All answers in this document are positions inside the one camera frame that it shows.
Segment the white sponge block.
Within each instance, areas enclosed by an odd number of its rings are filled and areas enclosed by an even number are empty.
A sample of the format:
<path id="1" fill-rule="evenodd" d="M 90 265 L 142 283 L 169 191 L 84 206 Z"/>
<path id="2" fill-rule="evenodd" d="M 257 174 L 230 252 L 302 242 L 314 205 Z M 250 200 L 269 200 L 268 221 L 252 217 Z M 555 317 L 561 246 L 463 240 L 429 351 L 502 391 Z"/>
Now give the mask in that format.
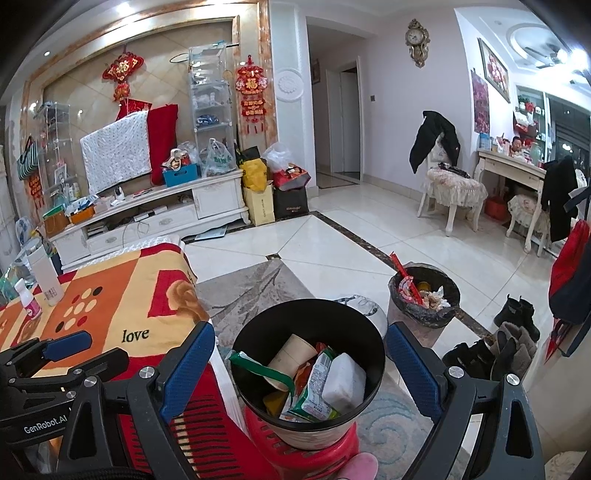
<path id="1" fill-rule="evenodd" d="M 329 367 L 322 399 L 339 414 L 347 414 L 363 403 L 366 380 L 365 370 L 348 353 L 339 354 Z"/>

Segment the green wet wipes packet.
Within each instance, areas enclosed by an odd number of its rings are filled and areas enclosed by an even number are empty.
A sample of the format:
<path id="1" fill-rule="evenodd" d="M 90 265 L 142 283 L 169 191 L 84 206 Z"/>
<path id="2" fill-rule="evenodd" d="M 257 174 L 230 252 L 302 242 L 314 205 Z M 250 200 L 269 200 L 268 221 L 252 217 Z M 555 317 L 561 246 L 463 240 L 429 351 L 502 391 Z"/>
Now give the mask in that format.
<path id="1" fill-rule="evenodd" d="M 322 388 L 329 374 L 335 352 L 331 347 L 318 343 L 322 350 L 312 360 L 308 360 L 297 371 L 294 380 L 280 372 L 261 365 L 245 352 L 232 352 L 229 361 L 232 365 L 270 381 L 276 393 L 263 399 L 267 413 L 273 418 L 291 423 L 318 423 L 339 417 L 322 399 Z"/>

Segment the beige paper cup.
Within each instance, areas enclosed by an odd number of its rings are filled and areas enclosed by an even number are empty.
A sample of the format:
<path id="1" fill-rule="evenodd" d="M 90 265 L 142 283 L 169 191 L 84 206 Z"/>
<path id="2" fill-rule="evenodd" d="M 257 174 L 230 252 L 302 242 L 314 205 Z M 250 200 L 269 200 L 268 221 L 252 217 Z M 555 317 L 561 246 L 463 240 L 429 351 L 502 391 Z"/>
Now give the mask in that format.
<path id="1" fill-rule="evenodd" d="M 273 371 L 280 372 L 280 374 L 290 378 L 290 380 L 294 380 L 298 369 L 307 363 L 308 360 L 313 359 L 317 354 L 317 349 L 308 343 L 308 341 L 305 341 L 300 336 L 291 334 L 267 367 Z"/>

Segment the small white pink bottle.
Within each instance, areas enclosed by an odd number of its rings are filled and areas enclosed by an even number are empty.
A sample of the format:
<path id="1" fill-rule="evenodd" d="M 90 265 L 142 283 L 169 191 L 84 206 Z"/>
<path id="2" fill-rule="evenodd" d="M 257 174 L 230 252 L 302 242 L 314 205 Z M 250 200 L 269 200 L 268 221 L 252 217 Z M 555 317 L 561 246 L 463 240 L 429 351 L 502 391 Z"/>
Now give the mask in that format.
<path id="1" fill-rule="evenodd" d="M 34 295 L 27 288 L 26 282 L 23 279 L 19 279 L 15 283 L 14 288 L 18 293 L 21 304 L 26 312 L 26 319 L 37 319 L 41 315 L 42 309 Z"/>

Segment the cat face stool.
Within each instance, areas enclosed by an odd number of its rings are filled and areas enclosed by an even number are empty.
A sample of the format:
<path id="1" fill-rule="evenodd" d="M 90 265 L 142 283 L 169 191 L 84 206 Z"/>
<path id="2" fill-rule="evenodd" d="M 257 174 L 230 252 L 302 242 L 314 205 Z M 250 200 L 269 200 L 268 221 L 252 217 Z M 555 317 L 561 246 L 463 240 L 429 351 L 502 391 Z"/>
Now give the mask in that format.
<path id="1" fill-rule="evenodd" d="M 339 304 L 349 306 L 365 316 L 377 328 L 382 337 L 386 336 L 388 330 L 388 319 L 386 313 L 372 299 L 359 295 L 346 295 L 335 299 Z"/>

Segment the white thermos bottle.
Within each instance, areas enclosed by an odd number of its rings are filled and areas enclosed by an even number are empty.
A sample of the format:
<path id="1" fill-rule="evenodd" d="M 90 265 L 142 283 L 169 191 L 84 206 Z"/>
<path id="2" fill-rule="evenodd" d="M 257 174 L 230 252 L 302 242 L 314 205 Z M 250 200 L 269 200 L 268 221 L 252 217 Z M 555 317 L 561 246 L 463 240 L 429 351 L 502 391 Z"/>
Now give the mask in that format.
<path id="1" fill-rule="evenodd" d="M 56 306 L 64 296 L 63 288 L 43 244 L 27 250 L 27 259 L 35 280 L 50 306 Z"/>

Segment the red orange patterned blanket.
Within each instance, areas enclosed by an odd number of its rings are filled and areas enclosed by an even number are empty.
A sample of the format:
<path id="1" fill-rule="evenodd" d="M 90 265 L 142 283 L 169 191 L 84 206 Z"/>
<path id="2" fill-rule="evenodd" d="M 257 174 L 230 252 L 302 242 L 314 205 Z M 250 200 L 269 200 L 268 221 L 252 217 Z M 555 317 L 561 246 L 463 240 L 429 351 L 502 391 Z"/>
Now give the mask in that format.
<path id="1" fill-rule="evenodd" d="M 160 415 L 158 365 L 198 322 L 211 321 L 197 299 L 195 276 L 180 247 L 161 243 L 64 274 L 63 298 L 50 306 L 33 295 L 41 315 L 27 320 L 19 302 L 1 311 L 1 352 L 28 340 L 55 340 L 79 331 L 89 349 L 49 363 L 38 377 L 57 376 L 115 347 L 126 371 L 103 382 L 90 376 L 78 390 L 61 442 L 58 479 L 274 479 L 276 469 L 226 413 L 211 358 L 185 410 Z M 1 475 L 36 478 L 29 446 L 1 440 Z"/>

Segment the red plastic stool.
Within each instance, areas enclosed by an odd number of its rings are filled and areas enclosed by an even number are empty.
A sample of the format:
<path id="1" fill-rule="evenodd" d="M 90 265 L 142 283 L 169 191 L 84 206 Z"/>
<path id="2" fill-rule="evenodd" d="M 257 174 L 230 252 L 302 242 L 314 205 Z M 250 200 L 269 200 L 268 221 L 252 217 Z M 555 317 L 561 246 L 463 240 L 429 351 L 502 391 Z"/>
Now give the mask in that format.
<path id="1" fill-rule="evenodd" d="M 245 408 L 245 425 L 250 439 L 263 456 L 280 471 L 283 479 L 329 479 L 360 453 L 356 424 L 331 447 L 308 451 L 294 449 L 273 433 L 270 426 Z"/>

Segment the white chair with jacket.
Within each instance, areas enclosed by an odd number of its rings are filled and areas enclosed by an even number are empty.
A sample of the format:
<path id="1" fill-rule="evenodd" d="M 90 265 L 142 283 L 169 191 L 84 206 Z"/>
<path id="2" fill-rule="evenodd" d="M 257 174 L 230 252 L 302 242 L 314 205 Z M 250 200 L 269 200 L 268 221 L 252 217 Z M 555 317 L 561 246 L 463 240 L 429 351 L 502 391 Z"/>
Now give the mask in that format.
<path id="1" fill-rule="evenodd" d="M 417 216 L 421 217 L 432 201 L 447 207 L 447 236 L 453 233 L 459 208 L 468 211 L 467 219 L 477 232 L 488 197 L 485 185 L 458 167 L 460 153 L 461 144 L 455 126 L 439 112 L 425 110 L 409 158 L 415 174 L 423 164 L 427 168 Z"/>

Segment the white cloth covered TV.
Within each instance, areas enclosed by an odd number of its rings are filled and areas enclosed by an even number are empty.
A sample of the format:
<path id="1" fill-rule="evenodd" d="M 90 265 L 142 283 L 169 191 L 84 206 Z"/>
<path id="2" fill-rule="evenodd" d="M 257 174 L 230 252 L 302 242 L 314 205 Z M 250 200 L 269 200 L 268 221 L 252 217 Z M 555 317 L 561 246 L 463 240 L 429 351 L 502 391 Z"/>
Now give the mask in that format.
<path id="1" fill-rule="evenodd" d="M 147 117 L 134 112 L 80 139 L 90 194 L 151 171 Z"/>

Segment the blue storage basket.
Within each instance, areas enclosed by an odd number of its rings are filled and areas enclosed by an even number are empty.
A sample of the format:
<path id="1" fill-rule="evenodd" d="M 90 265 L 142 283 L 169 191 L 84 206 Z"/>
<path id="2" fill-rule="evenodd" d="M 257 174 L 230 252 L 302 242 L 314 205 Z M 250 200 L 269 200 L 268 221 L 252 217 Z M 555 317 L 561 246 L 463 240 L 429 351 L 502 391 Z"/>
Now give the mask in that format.
<path id="1" fill-rule="evenodd" d="M 197 180 L 200 177 L 200 167 L 197 164 L 189 163 L 181 166 L 178 170 L 164 170 L 162 176 L 165 185 L 171 188 Z"/>

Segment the yellow bag on box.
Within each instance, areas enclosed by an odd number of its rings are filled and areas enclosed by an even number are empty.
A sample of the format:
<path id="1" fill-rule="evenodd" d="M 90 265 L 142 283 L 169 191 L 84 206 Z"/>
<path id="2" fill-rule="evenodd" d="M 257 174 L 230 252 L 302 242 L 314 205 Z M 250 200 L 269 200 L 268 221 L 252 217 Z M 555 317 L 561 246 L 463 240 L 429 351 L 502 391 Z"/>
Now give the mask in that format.
<path id="1" fill-rule="evenodd" d="M 240 163 L 242 184 L 246 189 L 262 193 L 267 187 L 267 167 L 262 159 L 245 160 Z"/>

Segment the white dressing table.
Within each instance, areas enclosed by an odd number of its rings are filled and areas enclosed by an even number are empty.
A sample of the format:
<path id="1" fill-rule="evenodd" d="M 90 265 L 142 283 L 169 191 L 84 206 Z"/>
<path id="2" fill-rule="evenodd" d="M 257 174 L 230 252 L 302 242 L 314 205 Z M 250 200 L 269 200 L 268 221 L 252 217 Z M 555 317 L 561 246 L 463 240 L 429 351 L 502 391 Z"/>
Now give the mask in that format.
<path id="1" fill-rule="evenodd" d="M 477 165 L 474 178 L 481 181 L 486 172 L 499 177 L 498 195 L 508 198 L 506 182 L 517 194 L 528 194 L 533 197 L 533 212 L 530 224 L 527 227 L 524 251 L 529 254 L 532 250 L 532 239 L 536 232 L 535 227 L 543 211 L 542 193 L 546 171 L 538 166 L 499 152 L 486 149 L 477 150 Z"/>

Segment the red chinese knot ornament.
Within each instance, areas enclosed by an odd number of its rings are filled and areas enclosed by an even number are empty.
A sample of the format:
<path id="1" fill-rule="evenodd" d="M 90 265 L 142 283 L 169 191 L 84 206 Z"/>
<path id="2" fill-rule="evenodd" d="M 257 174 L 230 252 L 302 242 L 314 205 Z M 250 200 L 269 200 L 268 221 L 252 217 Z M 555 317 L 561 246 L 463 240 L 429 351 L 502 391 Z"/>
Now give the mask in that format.
<path id="1" fill-rule="evenodd" d="M 120 102 L 130 96 L 129 78 L 144 64 L 144 59 L 123 51 L 103 72 L 101 78 L 115 83 L 113 101 Z"/>

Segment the gold wall clock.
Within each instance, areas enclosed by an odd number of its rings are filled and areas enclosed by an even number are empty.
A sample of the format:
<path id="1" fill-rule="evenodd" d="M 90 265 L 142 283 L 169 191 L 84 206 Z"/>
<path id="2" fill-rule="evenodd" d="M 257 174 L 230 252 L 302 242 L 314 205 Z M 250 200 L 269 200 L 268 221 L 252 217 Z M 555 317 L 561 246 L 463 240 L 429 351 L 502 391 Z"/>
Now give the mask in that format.
<path id="1" fill-rule="evenodd" d="M 429 31 L 417 19 L 413 19 L 408 25 L 405 40 L 415 65 L 423 68 L 429 56 Z"/>

